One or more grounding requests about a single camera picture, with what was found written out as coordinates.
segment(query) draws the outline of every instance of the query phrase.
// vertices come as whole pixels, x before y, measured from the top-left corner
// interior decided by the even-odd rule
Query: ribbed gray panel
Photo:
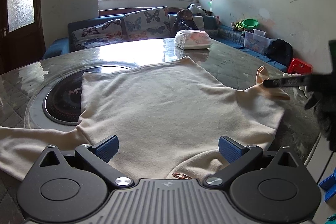
[[[142,179],[116,190],[106,205],[80,224],[248,224],[257,223],[232,208],[223,192],[197,180]]]

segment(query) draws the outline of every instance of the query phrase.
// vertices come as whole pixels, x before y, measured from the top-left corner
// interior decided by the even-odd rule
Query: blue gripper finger
[[[325,190],[324,201],[327,202],[336,194],[336,168],[333,174],[319,183],[319,186]]]
[[[221,155],[229,162],[233,163],[244,155],[249,149],[237,143],[228,136],[222,136],[218,141],[218,148]]]
[[[109,162],[119,150],[119,139],[116,135],[111,135],[96,145],[89,148],[98,158],[106,163]]]

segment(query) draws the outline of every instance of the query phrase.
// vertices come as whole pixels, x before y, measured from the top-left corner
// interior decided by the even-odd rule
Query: green bowl
[[[243,20],[242,24],[243,27],[247,30],[252,30],[259,26],[259,22],[253,18]]]

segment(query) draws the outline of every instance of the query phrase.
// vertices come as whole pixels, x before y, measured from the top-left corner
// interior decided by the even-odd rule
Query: plush doll
[[[183,9],[177,13],[172,33],[175,36],[181,30],[198,30],[190,10]]]
[[[197,15],[199,13],[199,9],[196,7],[195,4],[190,4],[190,7],[188,7],[188,10],[190,10],[193,15]]]
[[[201,15],[203,15],[203,16],[206,16],[206,15],[207,15],[207,14],[206,14],[206,10],[202,9],[201,6],[197,6],[197,8],[198,8],[198,12],[199,12]]]
[[[244,31],[244,27],[241,21],[237,23],[231,22],[231,29],[233,31],[240,31],[240,32]]]
[[[217,25],[221,25],[221,21],[219,20],[219,16],[215,16],[215,19],[216,19]]]

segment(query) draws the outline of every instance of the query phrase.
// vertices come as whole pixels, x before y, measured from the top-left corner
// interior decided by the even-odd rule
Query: round table
[[[169,62],[189,56],[194,62],[228,87],[245,90],[255,85],[255,76],[262,65],[271,77],[283,72],[263,61],[212,40],[212,47],[183,51],[174,46],[174,39],[150,39],[91,48],[53,57],[0,75],[0,126],[23,128],[28,102],[46,84],[70,71],[108,63],[130,67]],[[286,88],[291,100],[270,150],[289,145],[305,161],[319,136],[311,110],[304,110],[306,98],[296,88]]]

